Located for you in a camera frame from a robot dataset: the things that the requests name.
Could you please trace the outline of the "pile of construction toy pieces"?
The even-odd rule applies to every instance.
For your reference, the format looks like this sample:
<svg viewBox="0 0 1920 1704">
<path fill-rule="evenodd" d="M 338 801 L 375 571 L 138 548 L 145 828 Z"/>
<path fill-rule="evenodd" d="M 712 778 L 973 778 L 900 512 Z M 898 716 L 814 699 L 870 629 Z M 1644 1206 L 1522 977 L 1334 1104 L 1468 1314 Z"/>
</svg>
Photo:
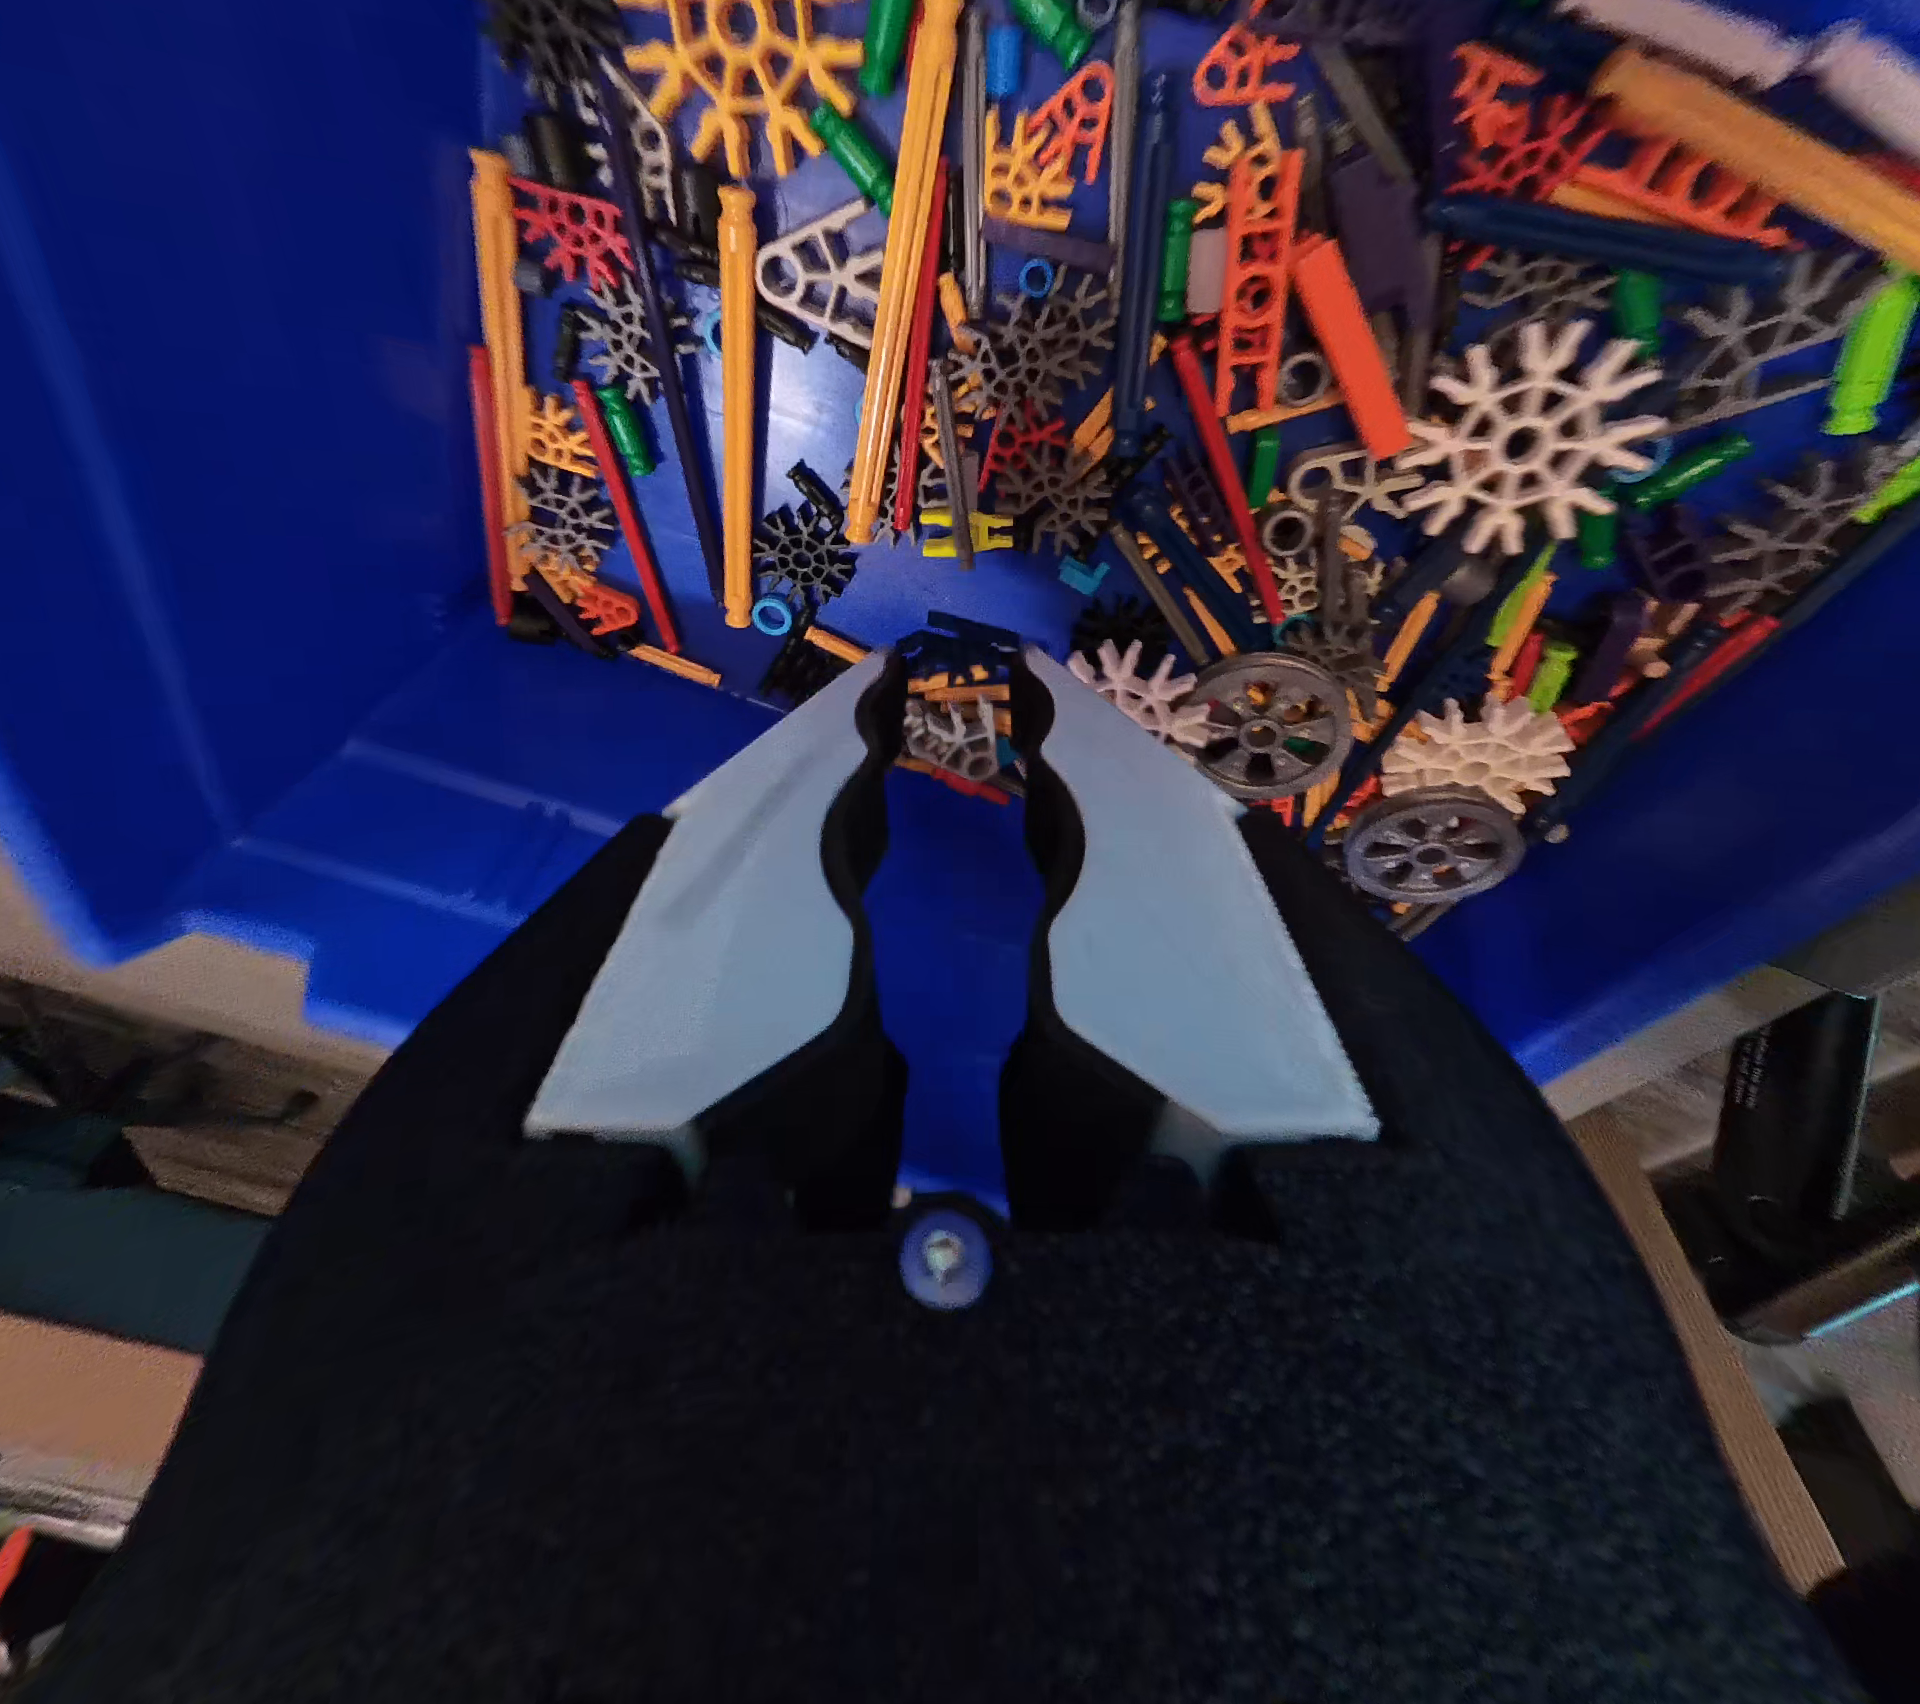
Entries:
<svg viewBox="0 0 1920 1704">
<path fill-rule="evenodd" d="M 890 578 L 1404 933 L 1915 525 L 1915 23 L 475 0 L 496 627 L 800 706 Z"/>
</svg>

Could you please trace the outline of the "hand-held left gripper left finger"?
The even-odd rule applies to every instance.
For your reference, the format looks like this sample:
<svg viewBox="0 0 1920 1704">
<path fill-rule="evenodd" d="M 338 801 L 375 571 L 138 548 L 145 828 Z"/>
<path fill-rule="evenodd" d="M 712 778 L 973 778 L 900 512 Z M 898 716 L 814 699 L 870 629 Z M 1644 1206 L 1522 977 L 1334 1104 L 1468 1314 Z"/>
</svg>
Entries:
<svg viewBox="0 0 1920 1704">
<path fill-rule="evenodd" d="M 525 1139 L 649 1149 L 688 1190 L 741 1165 L 811 1231 L 888 1221 L 908 1069 L 868 891 L 904 706 L 906 661 L 874 650 L 665 807 Z"/>
</svg>

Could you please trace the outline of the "blue tagged plastic bin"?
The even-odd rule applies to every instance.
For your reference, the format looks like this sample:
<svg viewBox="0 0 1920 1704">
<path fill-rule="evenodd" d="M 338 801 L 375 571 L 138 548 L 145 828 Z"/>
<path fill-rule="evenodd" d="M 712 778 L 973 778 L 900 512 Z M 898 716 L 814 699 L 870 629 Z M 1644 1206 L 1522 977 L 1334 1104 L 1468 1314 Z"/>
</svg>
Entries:
<svg viewBox="0 0 1920 1704">
<path fill-rule="evenodd" d="M 1915 0 L 1719 3 L 1915 53 Z M 771 718 L 671 459 L 641 516 L 737 691 L 492 623 L 467 147 L 521 108 L 472 0 L 3 0 L 3 830 L 96 962 L 255 934 L 384 1038 Z M 1511 990 L 1439 937 L 1527 1066 L 1915 871 L 1892 732 L 1819 759 L 1858 825 L 1761 858 L 1767 672 L 1598 803 L 1617 847 L 1479 912 Z"/>
</svg>

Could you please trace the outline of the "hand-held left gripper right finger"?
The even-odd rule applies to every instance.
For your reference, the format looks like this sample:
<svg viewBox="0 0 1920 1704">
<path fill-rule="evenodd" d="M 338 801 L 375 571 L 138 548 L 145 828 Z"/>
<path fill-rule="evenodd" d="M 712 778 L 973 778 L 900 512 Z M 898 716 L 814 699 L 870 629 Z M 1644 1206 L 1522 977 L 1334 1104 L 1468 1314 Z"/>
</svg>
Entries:
<svg viewBox="0 0 1920 1704">
<path fill-rule="evenodd" d="M 1376 1147 L 1246 807 L 1037 647 L 1009 691 L 1039 887 L 998 1088 L 1012 1221 L 1088 1229 L 1154 1162 L 1210 1199 L 1260 1151 Z"/>
</svg>

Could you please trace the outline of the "black metal bracket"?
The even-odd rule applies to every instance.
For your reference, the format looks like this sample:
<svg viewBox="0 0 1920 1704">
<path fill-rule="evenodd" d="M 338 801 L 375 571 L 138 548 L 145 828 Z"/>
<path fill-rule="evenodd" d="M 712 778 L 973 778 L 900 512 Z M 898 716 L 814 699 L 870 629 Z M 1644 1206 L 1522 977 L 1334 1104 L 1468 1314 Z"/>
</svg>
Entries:
<svg viewBox="0 0 1920 1704">
<path fill-rule="evenodd" d="M 1878 997 L 1827 993 L 1733 1044 L 1710 1162 L 1726 1322 L 1756 1320 L 1840 1250 L 1879 1021 Z"/>
</svg>

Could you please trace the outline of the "cardboard box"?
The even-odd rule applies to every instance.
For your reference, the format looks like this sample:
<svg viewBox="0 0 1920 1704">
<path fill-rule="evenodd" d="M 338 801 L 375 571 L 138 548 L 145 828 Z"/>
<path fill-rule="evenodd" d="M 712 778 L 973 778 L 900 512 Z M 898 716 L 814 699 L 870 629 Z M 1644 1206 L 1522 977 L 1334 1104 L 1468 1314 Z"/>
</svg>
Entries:
<svg viewBox="0 0 1920 1704">
<path fill-rule="evenodd" d="M 125 1514 L 157 1476 L 202 1358 L 2 1314 L 3 1498 Z"/>
</svg>

